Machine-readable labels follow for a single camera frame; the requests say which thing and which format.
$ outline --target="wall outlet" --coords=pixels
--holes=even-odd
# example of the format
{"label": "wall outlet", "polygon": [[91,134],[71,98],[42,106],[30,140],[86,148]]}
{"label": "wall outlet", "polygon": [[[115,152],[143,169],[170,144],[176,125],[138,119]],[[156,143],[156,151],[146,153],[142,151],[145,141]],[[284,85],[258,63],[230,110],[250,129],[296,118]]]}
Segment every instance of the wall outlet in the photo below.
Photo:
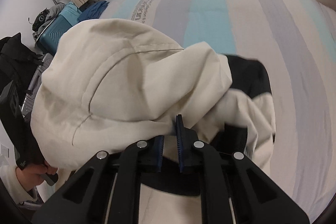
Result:
{"label": "wall outlet", "polygon": [[9,158],[9,148],[7,148],[6,146],[4,146],[4,145],[2,145],[2,144],[0,145],[0,153],[1,153],[3,156]]}

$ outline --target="person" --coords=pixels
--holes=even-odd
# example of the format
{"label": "person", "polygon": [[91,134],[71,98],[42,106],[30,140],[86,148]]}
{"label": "person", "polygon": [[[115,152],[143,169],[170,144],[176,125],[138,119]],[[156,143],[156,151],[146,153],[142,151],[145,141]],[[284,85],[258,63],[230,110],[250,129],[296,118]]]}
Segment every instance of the person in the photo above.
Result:
{"label": "person", "polygon": [[50,166],[47,161],[44,161],[44,165],[30,164],[24,170],[5,165],[0,167],[0,178],[13,201],[20,204],[24,201],[37,200],[36,193],[32,189],[43,183],[41,174],[55,175],[56,172],[57,168]]}

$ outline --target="blue clothing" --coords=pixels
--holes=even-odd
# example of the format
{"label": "blue clothing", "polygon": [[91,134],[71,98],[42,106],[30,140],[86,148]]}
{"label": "blue clothing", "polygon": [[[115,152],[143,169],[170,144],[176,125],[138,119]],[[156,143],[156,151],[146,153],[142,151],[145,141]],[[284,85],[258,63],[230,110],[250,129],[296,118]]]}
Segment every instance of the blue clothing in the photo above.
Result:
{"label": "blue clothing", "polygon": [[92,4],[78,17],[78,22],[99,18],[103,11],[107,8],[108,4],[109,2],[105,0],[101,0]]}
{"label": "blue clothing", "polygon": [[70,23],[71,26],[78,24],[78,17],[82,14],[82,12],[77,8],[77,6],[69,2],[65,5],[64,9],[59,13],[63,15],[66,20]]}

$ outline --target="black fabric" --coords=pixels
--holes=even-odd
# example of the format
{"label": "black fabric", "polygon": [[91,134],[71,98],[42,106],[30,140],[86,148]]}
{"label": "black fabric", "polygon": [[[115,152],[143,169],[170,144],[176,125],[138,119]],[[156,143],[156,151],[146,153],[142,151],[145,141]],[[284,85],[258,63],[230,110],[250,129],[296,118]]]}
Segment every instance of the black fabric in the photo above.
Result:
{"label": "black fabric", "polygon": [[97,0],[88,0],[82,6],[79,7],[79,10],[81,12],[84,12],[88,7],[90,7],[91,5],[93,5],[96,2],[97,2]]}
{"label": "black fabric", "polygon": [[37,66],[43,64],[42,56],[21,43],[21,33],[1,39],[0,49],[0,92],[13,80],[21,105]]}
{"label": "black fabric", "polygon": [[226,56],[232,75],[231,88],[243,91],[251,99],[265,92],[272,93],[267,71],[261,62]]}
{"label": "black fabric", "polygon": [[232,154],[234,152],[244,153],[246,142],[247,128],[225,124],[224,130],[219,131],[210,144],[219,152]]}
{"label": "black fabric", "polygon": [[41,149],[33,135],[32,129],[30,127],[32,113],[29,112],[25,117],[25,128],[24,128],[24,139],[22,140],[22,146],[25,148],[21,157],[29,163],[36,165],[44,164],[44,157]]}

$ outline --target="black backpack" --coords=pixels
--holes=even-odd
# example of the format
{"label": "black backpack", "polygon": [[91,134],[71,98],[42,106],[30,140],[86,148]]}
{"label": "black backpack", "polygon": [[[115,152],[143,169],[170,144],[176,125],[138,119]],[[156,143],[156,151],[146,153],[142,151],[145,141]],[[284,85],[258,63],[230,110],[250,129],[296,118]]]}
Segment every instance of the black backpack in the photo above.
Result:
{"label": "black backpack", "polygon": [[32,52],[21,43],[21,33],[0,40],[0,92],[14,81],[22,105],[29,84],[38,65],[43,65],[42,55]]}

